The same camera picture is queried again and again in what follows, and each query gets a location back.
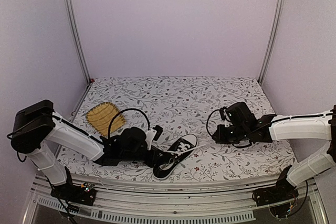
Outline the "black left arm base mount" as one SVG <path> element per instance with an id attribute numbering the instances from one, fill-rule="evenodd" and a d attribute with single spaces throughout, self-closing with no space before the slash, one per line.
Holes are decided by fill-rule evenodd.
<path id="1" fill-rule="evenodd" d="M 84 182 L 79 186 L 74 185 L 71 173 L 67 167 L 65 167 L 65 171 L 67 176 L 66 182 L 63 185 L 52 186 L 50 195 L 66 202 L 93 206 L 97 194 L 95 184 Z"/>

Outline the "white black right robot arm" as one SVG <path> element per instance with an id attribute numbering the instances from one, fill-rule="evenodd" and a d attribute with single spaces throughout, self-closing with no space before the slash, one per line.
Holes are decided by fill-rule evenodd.
<path id="1" fill-rule="evenodd" d="M 303 161 L 286 168 L 279 176 L 271 196 L 284 200 L 303 181 L 335 166 L 335 109 L 316 114 L 265 114 L 257 119 L 244 102 L 219 109 L 221 119 L 211 138 L 218 144 L 237 145 L 241 141 L 272 143 L 282 140 L 318 139 L 326 144 Z"/>

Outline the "black white canvas sneaker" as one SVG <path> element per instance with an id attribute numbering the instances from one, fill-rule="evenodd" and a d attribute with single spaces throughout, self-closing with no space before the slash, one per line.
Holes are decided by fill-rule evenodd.
<path id="1" fill-rule="evenodd" d="M 198 148 L 196 135 L 186 134 L 180 137 L 157 160 L 153 167 L 153 176 L 159 180 L 167 179 L 176 167 Z"/>

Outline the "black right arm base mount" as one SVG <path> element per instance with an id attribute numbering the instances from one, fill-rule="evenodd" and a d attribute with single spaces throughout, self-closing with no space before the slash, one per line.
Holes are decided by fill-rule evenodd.
<path id="1" fill-rule="evenodd" d="M 253 191 L 252 199 L 256 202 L 257 206 L 274 204 L 299 196 L 296 186 L 287 181 L 288 172 L 291 167 L 292 165 L 289 165 L 280 173 L 274 186 L 258 188 Z"/>

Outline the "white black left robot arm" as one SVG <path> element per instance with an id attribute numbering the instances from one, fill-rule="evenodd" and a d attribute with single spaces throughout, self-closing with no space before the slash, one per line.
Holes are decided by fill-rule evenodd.
<path id="1" fill-rule="evenodd" d="M 42 100 L 16 113 L 13 130 L 7 138 L 17 153 L 26 155 L 53 185 L 58 186 L 61 195 L 73 200 L 78 188 L 70 182 L 68 170 L 57 161 L 46 141 L 65 146 L 100 166 L 143 161 L 153 167 L 164 154 L 153 145 L 162 131 L 158 125 L 147 131 L 131 127 L 120 135 L 97 139 L 64 119 L 54 110 L 50 100 Z"/>

